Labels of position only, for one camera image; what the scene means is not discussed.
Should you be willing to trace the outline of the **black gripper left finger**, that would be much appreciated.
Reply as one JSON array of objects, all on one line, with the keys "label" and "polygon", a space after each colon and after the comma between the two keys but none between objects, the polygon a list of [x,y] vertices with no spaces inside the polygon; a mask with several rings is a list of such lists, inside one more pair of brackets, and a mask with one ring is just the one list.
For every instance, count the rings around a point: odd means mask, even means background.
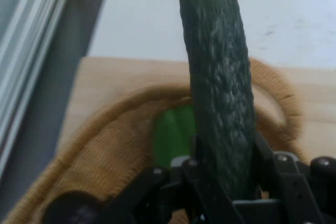
[{"label": "black gripper left finger", "polygon": [[244,223],[233,201],[207,171],[206,148],[191,140],[180,166],[145,168],[104,209],[105,223],[169,223],[185,210],[191,223]]}]

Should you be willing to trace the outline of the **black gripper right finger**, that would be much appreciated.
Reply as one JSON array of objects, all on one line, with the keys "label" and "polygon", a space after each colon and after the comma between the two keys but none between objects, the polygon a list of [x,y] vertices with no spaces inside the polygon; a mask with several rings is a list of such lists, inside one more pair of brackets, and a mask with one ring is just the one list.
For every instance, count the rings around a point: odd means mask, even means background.
[{"label": "black gripper right finger", "polygon": [[335,158],[304,164],[294,153],[273,151],[257,132],[253,174],[285,209],[288,223],[335,223]]}]

